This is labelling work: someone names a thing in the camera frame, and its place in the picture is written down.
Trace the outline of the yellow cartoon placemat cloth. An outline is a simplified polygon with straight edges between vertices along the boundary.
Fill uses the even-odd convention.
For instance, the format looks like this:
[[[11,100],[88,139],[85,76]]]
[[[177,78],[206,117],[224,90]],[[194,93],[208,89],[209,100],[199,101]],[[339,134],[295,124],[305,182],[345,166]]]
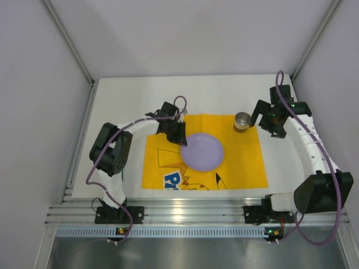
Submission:
[[[146,139],[143,189],[224,191],[268,187],[260,141],[255,127],[239,133],[234,115],[187,115],[186,135],[207,133],[224,148],[222,163],[212,171],[196,171],[181,158],[181,148],[164,134]]]

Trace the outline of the purple plastic plate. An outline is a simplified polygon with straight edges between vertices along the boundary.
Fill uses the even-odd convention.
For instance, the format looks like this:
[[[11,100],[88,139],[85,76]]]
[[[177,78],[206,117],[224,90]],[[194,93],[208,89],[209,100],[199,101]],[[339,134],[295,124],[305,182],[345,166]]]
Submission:
[[[187,137],[187,146],[181,147],[181,158],[192,170],[212,171],[223,162],[224,148],[216,137],[195,133]]]

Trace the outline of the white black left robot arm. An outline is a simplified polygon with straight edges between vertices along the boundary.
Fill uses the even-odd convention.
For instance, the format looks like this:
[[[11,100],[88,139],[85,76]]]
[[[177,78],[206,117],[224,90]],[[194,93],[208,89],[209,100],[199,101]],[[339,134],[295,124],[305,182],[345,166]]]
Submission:
[[[120,125],[105,123],[89,153],[93,167],[85,180],[86,185],[100,187],[106,205],[124,208],[123,170],[131,145],[141,138],[164,134],[170,143],[187,146],[186,113],[187,106],[180,109],[175,103],[164,102],[160,109],[135,121]]]

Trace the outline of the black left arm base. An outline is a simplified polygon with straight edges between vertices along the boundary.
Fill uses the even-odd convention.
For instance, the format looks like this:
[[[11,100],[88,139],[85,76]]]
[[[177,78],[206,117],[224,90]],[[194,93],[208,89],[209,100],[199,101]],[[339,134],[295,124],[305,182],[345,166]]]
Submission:
[[[123,209],[114,208],[107,205],[103,200],[97,198],[100,202],[95,210],[95,220],[96,224],[130,224],[130,217]],[[142,224],[144,219],[144,207],[142,206],[127,206],[127,202],[124,204],[125,209],[128,211],[132,217],[133,224]]]

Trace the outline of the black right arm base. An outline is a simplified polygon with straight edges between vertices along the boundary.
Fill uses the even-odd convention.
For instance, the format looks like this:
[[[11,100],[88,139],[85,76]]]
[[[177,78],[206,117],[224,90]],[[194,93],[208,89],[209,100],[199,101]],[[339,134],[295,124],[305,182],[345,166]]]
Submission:
[[[294,223],[294,213],[291,211],[274,211],[271,207],[271,195],[266,195],[261,199],[261,205],[243,206],[246,224],[285,224]]]

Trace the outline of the stainless steel cup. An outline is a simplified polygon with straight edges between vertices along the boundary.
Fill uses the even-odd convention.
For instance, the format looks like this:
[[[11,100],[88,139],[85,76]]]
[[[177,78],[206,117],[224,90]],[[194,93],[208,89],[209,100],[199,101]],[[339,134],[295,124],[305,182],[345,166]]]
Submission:
[[[245,112],[239,112],[235,115],[233,129],[236,132],[246,132],[250,127],[251,116]]]

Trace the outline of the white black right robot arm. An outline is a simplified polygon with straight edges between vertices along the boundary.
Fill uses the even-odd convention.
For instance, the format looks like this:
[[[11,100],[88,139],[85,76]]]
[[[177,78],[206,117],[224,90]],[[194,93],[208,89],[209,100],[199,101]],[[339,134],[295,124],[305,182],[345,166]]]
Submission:
[[[353,176],[325,157],[312,112],[306,102],[294,100],[289,85],[270,88],[270,102],[257,102],[250,118],[250,126],[255,124],[272,137],[289,137],[303,167],[304,179],[294,191],[265,197],[273,211],[333,212],[337,210],[337,194],[345,203]]]

